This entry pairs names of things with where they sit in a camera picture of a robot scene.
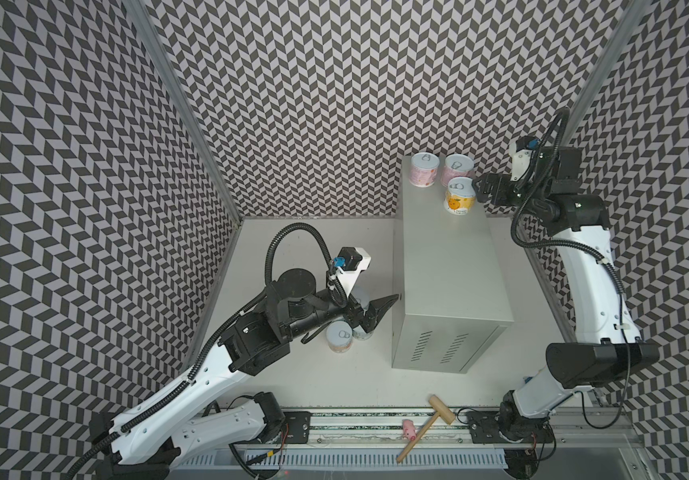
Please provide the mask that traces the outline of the pink label can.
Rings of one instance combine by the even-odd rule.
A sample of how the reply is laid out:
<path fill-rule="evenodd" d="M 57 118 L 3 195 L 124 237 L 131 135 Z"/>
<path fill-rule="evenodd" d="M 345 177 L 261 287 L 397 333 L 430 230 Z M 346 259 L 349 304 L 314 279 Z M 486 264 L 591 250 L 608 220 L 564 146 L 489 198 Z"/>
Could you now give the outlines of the pink label can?
<path fill-rule="evenodd" d="M 412 156 L 410 182 L 412 185 L 426 188 L 436 182 L 440 167 L 440 158 L 430 152 L 420 152 Z"/>
<path fill-rule="evenodd" d="M 458 177 L 470 177 L 475 169 L 474 159 L 464 154 L 451 154 L 444 160 L 442 174 L 442 186 L 447 187 L 449 183 Z"/>

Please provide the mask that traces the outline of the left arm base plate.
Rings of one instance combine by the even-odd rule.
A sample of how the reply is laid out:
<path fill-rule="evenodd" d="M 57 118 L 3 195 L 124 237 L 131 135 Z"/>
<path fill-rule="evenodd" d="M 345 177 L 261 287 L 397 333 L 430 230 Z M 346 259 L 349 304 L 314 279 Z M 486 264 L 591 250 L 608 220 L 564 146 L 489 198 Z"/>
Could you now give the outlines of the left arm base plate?
<path fill-rule="evenodd" d="M 264 419 L 260 411 L 234 410 L 228 416 L 224 444 L 307 444 L 312 415 L 306 411 L 285 411 L 280 424 Z"/>

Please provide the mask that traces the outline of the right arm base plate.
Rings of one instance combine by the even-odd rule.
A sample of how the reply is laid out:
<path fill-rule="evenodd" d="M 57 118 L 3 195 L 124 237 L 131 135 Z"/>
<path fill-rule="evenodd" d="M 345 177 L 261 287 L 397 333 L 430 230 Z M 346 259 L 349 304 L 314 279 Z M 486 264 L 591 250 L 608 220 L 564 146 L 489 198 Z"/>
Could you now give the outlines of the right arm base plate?
<path fill-rule="evenodd" d="M 464 424 L 474 444 L 548 444 L 556 440 L 547 418 L 532 419 L 515 415 L 501 419 L 494 410 L 468 410 L 463 413 Z"/>

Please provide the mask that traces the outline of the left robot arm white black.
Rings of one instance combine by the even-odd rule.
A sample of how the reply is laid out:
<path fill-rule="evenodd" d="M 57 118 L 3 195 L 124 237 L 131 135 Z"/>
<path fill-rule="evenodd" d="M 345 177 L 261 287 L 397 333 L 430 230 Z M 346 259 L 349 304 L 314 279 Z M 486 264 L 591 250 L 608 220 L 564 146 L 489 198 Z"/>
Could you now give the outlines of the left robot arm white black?
<path fill-rule="evenodd" d="M 312 272 L 294 268 L 274 275 L 274 256 L 294 232 L 314 238 L 324 258 L 324 287 Z M 90 449 L 64 478 L 74 479 L 98 460 L 98 479 L 164 479 L 208 450 L 242 443 L 270 443 L 286 433 L 286 415 L 270 392 L 248 396 L 235 408 L 208 408 L 238 384 L 290 354 L 294 340 L 310 343 L 342 321 L 372 333 L 399 301 L 397 294 L 362 302 L 353 290 L 371 264 L 363 248 L 330 254 L 314 226 L 296 222 L 272 238 L 264 260 L 264 287 L 232 314 L 202 346 L 192 365 L 141 404 L 124 412 L 98 413 L 90 422 Z"/>

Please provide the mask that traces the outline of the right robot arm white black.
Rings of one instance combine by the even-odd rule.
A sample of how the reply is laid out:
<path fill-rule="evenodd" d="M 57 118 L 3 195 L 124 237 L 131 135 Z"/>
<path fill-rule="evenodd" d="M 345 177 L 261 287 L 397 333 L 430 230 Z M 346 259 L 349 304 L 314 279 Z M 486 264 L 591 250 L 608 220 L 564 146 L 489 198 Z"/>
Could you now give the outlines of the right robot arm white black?
<path fill-rule="evenodd" d="M 575 306 L 575 341 L 549 345 L 546 367 L 501 402 L 498 430 L 510 442 L 537 438 L 574 394 L 628 384 L 661 359 L 626 304 L 607 204 L 582 192 L 582 152 L 564 144 L 570 115 L 562 108 L 544 135 L 513 143 L 510 173 L 487 173 L 473 182 L 480 202 L 514 208 L 514 244 L 559 252 Z"/>

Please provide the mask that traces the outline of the orange label can front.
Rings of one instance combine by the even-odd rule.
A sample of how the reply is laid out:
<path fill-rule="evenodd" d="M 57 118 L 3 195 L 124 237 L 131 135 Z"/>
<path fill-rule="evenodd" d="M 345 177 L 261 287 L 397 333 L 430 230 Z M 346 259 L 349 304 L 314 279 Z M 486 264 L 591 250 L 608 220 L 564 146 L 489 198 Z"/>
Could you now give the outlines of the orange label can front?
<path fill-rule="evenodd" d="M 446 196 L 445 209 L 453 215 L 467 215 L 476 202 L 473 180 L 468 177 L 456 177 L 450 180 Z"/>

